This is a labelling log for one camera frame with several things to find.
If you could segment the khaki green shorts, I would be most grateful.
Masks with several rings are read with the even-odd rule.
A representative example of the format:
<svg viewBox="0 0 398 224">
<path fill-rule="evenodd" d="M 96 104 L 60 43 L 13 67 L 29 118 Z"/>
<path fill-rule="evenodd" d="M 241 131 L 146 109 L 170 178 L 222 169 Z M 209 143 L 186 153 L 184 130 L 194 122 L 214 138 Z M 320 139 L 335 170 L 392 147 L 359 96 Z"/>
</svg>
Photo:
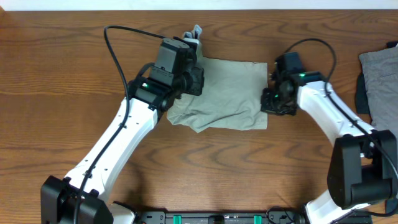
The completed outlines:
<svg viewBox="0 0 398 224">
<path fill-rule="evenodd" d="M 205 82 L 200 96 L 183 94 L 167 112 L 172 125 L 200 133 L 207 128 L 240 131 L 266 129 L 261 111 L 262 90 L 267 87 L 268 64 L 202 58 Z"/>
</svg>

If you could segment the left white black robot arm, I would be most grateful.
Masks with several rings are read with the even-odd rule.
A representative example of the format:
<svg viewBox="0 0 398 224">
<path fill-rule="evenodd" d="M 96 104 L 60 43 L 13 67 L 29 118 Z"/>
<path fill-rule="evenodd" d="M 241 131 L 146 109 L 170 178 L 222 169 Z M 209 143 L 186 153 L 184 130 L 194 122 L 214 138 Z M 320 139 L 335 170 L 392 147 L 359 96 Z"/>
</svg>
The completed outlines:
<svg viewBox="0 0 398 224">
<path fill-rule="evenodd" d="M 175 99 L 199 96 L 204 69 L 201 42 L 164 38 L 154 63 L 125 84 L 126 97 L 90 152 L 64 178 L 49 176 L 40 191 L 42 223 L 134 223 L 133 209 L 108 203 L 114 184 L 143 138 Z"/>
</svg>

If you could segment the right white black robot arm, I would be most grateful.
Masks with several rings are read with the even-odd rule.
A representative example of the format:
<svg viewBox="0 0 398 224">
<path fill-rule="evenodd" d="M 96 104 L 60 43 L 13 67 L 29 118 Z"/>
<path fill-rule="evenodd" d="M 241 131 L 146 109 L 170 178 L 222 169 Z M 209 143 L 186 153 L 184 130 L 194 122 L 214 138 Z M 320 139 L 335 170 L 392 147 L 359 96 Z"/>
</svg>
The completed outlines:
<svg viewBox="0 0 398 224">
<path fill-rule="evenodd" d="M 272 89 L 261 96 L 261 111 L 294 116 L 305 111 L 333 146 L 327 190 L 304 206 L 296 223 L 356 223 L 371 218 L 365 208 L 397 197 L 397 141 L 357 117 L 320 72 L 308 72 L 295 52 L 275 60 Z"/>
</svg>

